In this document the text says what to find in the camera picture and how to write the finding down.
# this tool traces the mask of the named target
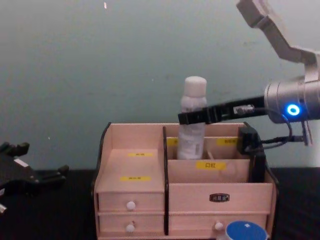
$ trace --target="drawer front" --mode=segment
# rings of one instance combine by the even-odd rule
[[[163,232],[164,215],[100,215],[100,231],[108,233],[144,233]],[[127,232],[128,225],[133,225],[134,230]]]
[[[171,212],[251,212],[269,214],[273,185],[271,183],[172,183],[169,186]],[[228,194],[219,201],[213,194]]]
[[[133,211],[163,212],[165,198],[163,193],[99,193],[99,210],[107,212],[132,211],[127,203],[133,202]]]
[[[169,229],[172,231],[208,231],[225,230],[234,221],[249,221],[266,228],[267,215],[170,215]]]

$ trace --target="white bottle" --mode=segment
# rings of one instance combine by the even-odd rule
[[[207,106],[206,99],[207,81],[199,76],[187,77],[184,81],[184,94],[181,99],[183,113],[194,112]],[[177,159],[199,160],[203,156],[204,122],[180,125],[178,135]]]

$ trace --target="white knob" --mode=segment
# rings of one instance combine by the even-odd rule
[[[129,201],[127,204],[126,204],[126,208],[128,210],[134,210],[136,208],[136,204],[134,201]]]
[[[221,231],[221,230],[224,229],[224,225],[223,225],[221,222],[217,221],[217,222],[215,223],[215,225],[214,225],[214,228],[215,228],[215,230],[217,230],[217,231]]]
[[[125,227],[127,233],[133,233],[135,229],[136,227],[133,223],[130,223]]]

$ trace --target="wooden compartment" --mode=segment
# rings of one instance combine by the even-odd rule
[[[92,183],[97,239],[214,239],[217,222],[237,220],[272,236],[277,181],[266,166],[264,182],[248,182],[255,159],[237,151],[241,127],[207,125],[203,159],[177,160],[178,124],[110,124]]]

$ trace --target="yellow sticker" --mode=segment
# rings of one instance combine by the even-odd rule
[[[128,157],[152,157],[153,154],[150,152],[132,152],[128,153]]]
[[[166,145],[168,147],[178,146],[178,138],[177,137],[170,137],[166,139]]]
[[[238,142],[237,137],[218,138],[216,140],[216,144],[219,146],[237,145],[237,142]]]
[[[149,176],[122,176],[120,177],[120,181],[141,181],[147,182],[150,181],[151,177]]]
[[[227,164],[225,162],[218,161],[196,161],[195,167],[197,169],[225,170],[227,168]]]

